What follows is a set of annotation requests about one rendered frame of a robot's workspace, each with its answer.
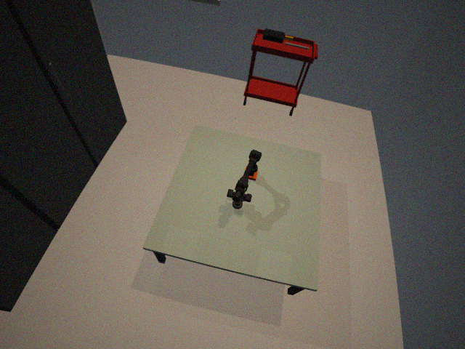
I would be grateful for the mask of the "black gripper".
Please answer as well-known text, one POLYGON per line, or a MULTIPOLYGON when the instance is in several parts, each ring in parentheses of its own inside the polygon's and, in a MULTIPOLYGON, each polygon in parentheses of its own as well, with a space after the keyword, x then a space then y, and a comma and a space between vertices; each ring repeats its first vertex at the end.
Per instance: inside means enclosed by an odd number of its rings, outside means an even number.
MULTIPOLYGON (((235 194, 235 192, 233 192, 233 190, 229 189, 228 192, 227 192, 227 197, 233 198, 234 194, 235 194)), ((240 202, 242 202, 242 201, 251 202, 251 197, 252 197, 251 194, 248 194, 248 193, 244 194, 243 193, 240 202)))

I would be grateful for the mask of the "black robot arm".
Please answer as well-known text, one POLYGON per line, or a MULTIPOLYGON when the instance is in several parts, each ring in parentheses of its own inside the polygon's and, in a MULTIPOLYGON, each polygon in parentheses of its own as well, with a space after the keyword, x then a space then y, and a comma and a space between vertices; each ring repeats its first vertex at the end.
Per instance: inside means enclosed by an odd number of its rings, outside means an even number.
POLYGON ((235 194, 233 196, 233 201, 239 202, 243 193, 247 191, 248 188, 248 177, 254 176, 254 173, 257 172, 258 166, 256 163, 260 160, 262 156, 262 153, 256 150, 252 150, 249 155, 249 163, 248 166, 246 167, 246 170, 244 172, 244 175, 238 180, 236 186, 235 186, 235 194))

